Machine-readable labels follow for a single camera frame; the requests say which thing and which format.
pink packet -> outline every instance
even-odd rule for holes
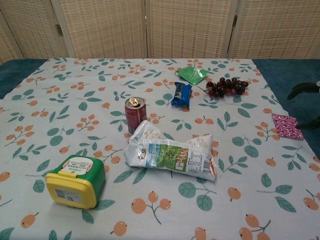
[[[298,121],[295,117],[272,113],[272,119],[280,137],[304,139],[301,130],[296,128]]]

grape bunch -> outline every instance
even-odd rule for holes
[[[237,80],[235,77],[230,79],[220,78],[217,83],[208,81],[206,84],[205,93],[210,97],[224,97],[225,95],[242,95],[248,87],[246,81]]]

woven panel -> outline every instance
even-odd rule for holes
[[[320,42],[320,0],[247,0],[235,58],[311,58]]]
[[[152,58],[220,58],[232,0],[148,0]]]
[[[76,57],[146,57],[144,0],[60,3]]]
[[[67,57],[48,0],[0,0],[0,9],[25,58]]]
[[[0,21],[0,64],[5,63],[6,61],[12,59],[18,59],[19,55],[15,51],[13,44],[11,43],[11,39],[7,35],[5,31],[5,22],[2,23]]]

soda can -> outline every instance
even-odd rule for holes
[[[130,97],[125,101],[124,109],[128,131],[134,134],[139,124],[147,119],[146,103],[141,97]]]

green and yellow container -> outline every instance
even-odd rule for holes
[[[106,181],[101,160],[71,155],[45,176],[46,187],[54,201],[77,208],[94,208]]]

